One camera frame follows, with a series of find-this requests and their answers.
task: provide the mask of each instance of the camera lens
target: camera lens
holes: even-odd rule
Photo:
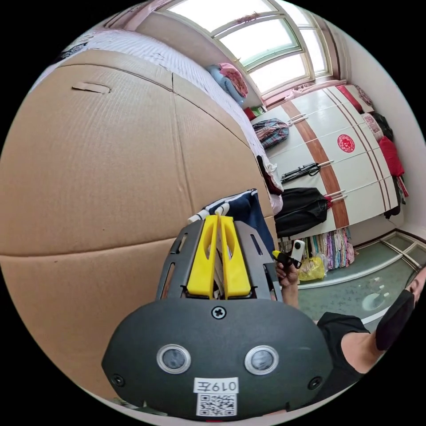
[[[191,365],[191,356],[182,346],[165,345],[157,353],[157,364],[166,373],[181,374]]]
[[[278,353],[270,346],[256,346],[250,349],[245,356],[244,366],[249,373],[254,375],[269,374],[278,365]]]

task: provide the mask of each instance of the white label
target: white label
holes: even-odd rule
[[[226,379],[194,379],[195,394],[237,394],[238,377],[228,377]]]
[[[237,415],[237,394],[197,394],[197,416]]]

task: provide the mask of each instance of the person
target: person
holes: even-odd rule
[[[294,265],[276,264],[284,303],[299,309],[298,271]],[[417,304],[425,286],[426,264],[409,277],[405,289],[388,309],[376,330],[370,333],[356,316],[326,312],[314,320],[321,330],[333,362],[333,369],[317,396],[307,405],[345,390],[361,379],[389,349]]]

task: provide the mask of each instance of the cardboard sheet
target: cardboard sheet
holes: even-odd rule
[[[66,61],[25,99],[0,160],[0,265],[26,327],[71,380],[116,397],[101,369],[115,327],[154,299],[188,218],[251,188],[276,237],[256,159],[207,95],[121,53]]]

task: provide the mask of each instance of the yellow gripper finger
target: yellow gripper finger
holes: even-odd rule
[[[221,216],[220,223],[225,299],[248,296],[251,286],[233,218]]]
[[[219,217],[207,216],[186,289],[192,296],[213,298],[214,261]]]

